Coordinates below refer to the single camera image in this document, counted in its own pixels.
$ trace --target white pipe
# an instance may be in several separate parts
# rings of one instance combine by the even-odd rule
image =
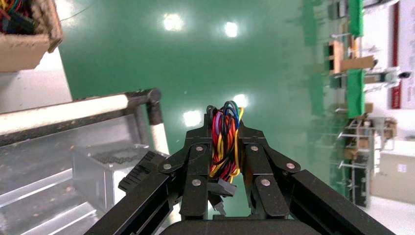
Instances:
[[[1,114],[0,135],[121,110],[127,105],[127,96],[119,94]]]
[[[151,125],[150,128],[155,150],[161,153],[170,154],[167,146],[167,138],[166,132],[164,130],[164,123]]]

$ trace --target blue wire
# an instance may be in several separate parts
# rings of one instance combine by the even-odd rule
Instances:
[[[233,115],[235,116],[236,119],[236,130],[239,128],[239,117],[236,115],[236,111],[235,109],[233,109],[231,106],[228,106],[225,108],[225,115],[228,114],[228,109],[230,109],[233,113]]]

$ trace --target box of cables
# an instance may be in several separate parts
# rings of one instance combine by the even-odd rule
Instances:
[[[34,69],[62,39],[54,0],[0,0],[0,72]]]

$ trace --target wooden board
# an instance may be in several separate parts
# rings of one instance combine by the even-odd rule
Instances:
[[[343,43],[331,41],[328,43],[329,72],[331,75],[341,73],[343,59]]]
[[[362,58],[342,60],[340,64],[341,71],[362,70],[362,69],[373,68],[373,66],[374,66],[374,57],[372,55],[367,56],[367,57],[362,57]]]

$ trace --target colorful wires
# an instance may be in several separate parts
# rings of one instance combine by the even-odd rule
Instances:
[[[244,108],[238,108],[234,101],[226,101],[221,109],[209,105],[207,115],[212,123],[211,178],[221,178],[232,183],[240,173],[238,129]]]

